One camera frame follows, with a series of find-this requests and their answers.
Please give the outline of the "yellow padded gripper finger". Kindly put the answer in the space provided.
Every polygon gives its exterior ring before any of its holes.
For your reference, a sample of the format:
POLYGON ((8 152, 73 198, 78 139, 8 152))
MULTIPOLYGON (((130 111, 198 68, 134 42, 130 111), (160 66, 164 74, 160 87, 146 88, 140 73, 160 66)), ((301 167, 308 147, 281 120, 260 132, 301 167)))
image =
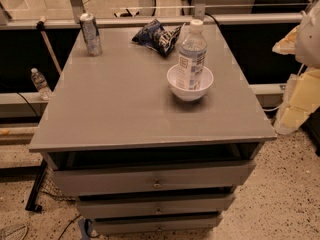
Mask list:
POLYGON ((290 75, 273 127, 278 134, 291 134, 319 107, 320 70, 308 67, 301 75, 290 75))
POLYGON ((278 41, 272 51, 281 55, 294 55, 296 52, 296 37, 298 26, 294 27, 284 38, 278 41))

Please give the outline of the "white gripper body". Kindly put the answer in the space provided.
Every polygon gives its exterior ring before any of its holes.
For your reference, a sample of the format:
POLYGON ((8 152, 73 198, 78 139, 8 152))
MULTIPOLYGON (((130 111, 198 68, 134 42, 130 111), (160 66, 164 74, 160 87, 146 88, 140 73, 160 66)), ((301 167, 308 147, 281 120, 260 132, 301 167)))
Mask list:
POLYGON ((308 67, 320 68, 320 3, 303 13, 296 36, 295 58, 308 67))

